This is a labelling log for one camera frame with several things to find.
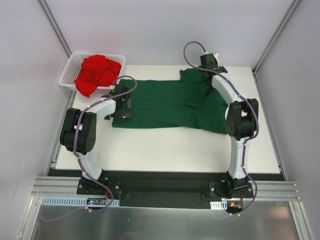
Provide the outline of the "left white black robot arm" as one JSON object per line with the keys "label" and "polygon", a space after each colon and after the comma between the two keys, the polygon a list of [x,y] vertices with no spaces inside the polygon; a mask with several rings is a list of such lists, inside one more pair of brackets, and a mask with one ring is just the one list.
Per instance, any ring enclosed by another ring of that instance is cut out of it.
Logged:
{"label": "left white black robot arm", "polygon": [[71,107],[66,111],[59,142],[75,157],[82,176],[90,180],[88,188],[96,195],[106,189],[106,182],[99,178],[102,174],[101,164],[94,154],[97,123],[131,118],[131,91],[124,85],[116,84],[110,93],[83,110]]}

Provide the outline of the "green t shirt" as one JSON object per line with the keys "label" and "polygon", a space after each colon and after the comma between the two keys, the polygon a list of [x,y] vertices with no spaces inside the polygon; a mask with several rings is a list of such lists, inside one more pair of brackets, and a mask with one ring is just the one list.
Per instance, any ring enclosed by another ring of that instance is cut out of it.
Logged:
{"label": "green t shirt", "polygon": [[132,117],[113,119],[112,127],[158,129],[186,127],[227,134],[228,105],[220,93],[206,85],[199,70],[180,70],[179,80],[121,79],[130,93]]}

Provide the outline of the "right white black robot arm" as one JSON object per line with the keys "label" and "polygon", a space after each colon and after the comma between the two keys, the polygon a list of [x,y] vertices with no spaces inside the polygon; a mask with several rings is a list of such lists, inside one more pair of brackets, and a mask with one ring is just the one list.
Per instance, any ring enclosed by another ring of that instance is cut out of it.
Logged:
{"label": "right white black robot arm", "polygon": [[259,133],[259,103],[237,90],[226,68],[219,65],[216,54],[201,55],[200,67],[204,81],[210,83],[228,105],[226,126],[231,138],[231,156],[227,174],[232,181],[225,184],[224,190],[229,197],[235,198],[243,191],[242,184],[237,180],[247,177],[249,146]]}

